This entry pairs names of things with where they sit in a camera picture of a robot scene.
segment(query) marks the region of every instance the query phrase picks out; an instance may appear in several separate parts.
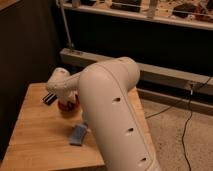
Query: wooden tabletop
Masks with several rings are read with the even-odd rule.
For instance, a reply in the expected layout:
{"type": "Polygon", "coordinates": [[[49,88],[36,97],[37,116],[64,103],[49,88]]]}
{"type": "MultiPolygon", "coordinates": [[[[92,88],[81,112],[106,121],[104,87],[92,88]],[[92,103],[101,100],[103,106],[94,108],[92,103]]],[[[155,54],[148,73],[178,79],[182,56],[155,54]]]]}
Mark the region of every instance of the wooden tabletop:
{"type": "Polygon", "coordinates": [[[15,4],[20,0],[0,0],[0,11],[9,7],[10,5],[15,4]]]}
{"type": "MultiPolygon", "coordinates": [[[[29,86],[1,170],[64,170],[104,165],[91,131],[82,147],[69,145],[73,127],[82,121],[81,109],[64,118],[57,101],[51,106],[42,103],[46,94],[44,83],[29,86]]],[[[137,90],[133,89],[129,97],[152,146],[137,90]]]]}

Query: shelf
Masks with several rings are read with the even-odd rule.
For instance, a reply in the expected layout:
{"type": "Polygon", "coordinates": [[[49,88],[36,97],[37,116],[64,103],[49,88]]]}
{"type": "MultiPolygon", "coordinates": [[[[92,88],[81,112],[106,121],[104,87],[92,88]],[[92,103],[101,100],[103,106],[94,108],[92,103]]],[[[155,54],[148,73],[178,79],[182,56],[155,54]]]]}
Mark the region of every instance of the shelf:
{"type": "MultiPolygon", "coordinates": [[[[187,3],[193,2],[193,4],[198,4],[198,0],[185,0],[187,3]]],[[[211,22],[207,21],[198,21],[195,13],[189,13],[188,17],[180,18],[172,15],[173,8],[180,5],[180,0],[171,0],[171,1],[157,1],[155,6],[152,6],[149,0],[144,0],[141,2],[141,6],[130,5],[135,7],[140,7],[139,12],[130,12],[118,9],[111,9],[112,1],[105,1],[101,3],[100,1],[95,1],[93,6],[80,5],[78,7],[73,7],[72,3],[66,2],[63,4],[65,9],[82,11],[88,13],[104,14],[109,16],[116,16],[122,18],[136,19],[136,20],[145,20],[150,22],[164,23],[170,25],[178,25],[185,27],[192,27],[205,30],[213,30],[213,14],[208,14],[212,17],[211,22]]]]}

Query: hole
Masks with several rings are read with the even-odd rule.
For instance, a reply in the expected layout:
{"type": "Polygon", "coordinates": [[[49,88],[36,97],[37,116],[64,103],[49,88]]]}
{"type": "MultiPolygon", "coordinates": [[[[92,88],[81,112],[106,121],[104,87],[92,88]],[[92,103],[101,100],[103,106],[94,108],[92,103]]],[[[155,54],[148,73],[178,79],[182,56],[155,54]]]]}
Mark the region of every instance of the hole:
{"type": "Polygon", "coordinates": [[[138,166],[141,167],[141,166],[144,164],[145,161],[146,161],[146,157],[142,158],[142,159],[139,161],[138,166]]]}
{"type": "Polygon", "coordinates": [[[126,131],[126,136],[131,135],[133,131],[134,131],[134,128],[129,128],[129,129],[126,131]]]}
{"type": "Polygon", "coordinates": [[[116,104],[116,103],[118,103],[120,101],[121,101],[121,98],[120,97],[116,97],[115,99],[113,99],[112,104],[116,104]]]}

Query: floor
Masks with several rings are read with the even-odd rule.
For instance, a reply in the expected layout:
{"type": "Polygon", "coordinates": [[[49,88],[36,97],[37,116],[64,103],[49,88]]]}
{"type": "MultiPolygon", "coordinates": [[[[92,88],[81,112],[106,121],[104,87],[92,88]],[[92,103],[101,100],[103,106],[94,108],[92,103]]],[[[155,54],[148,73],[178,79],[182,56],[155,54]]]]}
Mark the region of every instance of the floor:
{"type": "MultiPolygon", "coordinates": [[[[142,100],[145,115],[168,107],[150,100],[142,100]]],[[[157,156],[163,171],[187,171],[181,137],[190,112],[173,107],[147,119],[157,156]]],[[[213,116],[193,112],[185,134],[186,153],[192,171],[213,170],[213,116]]]]}

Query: red object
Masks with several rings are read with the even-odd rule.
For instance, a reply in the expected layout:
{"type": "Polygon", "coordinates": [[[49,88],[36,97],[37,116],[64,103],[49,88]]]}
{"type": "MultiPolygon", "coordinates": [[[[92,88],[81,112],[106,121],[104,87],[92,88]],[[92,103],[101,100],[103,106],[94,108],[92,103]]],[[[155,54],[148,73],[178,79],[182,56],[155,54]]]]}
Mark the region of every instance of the red object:
{"type": "Polygon", "coordinates": [[[66,111],[66,112],[75,110],[76,108],[79,107],[79,104],[80,104],[80,102],[78,100],[77,95],[76,95],[76,103],[71,103],[71,102],[68,101],[67,104],[65,105],[65,104],[61,103],[60,101],[58,101],[59,109],[62,110],[62,111],[66,111]]]}

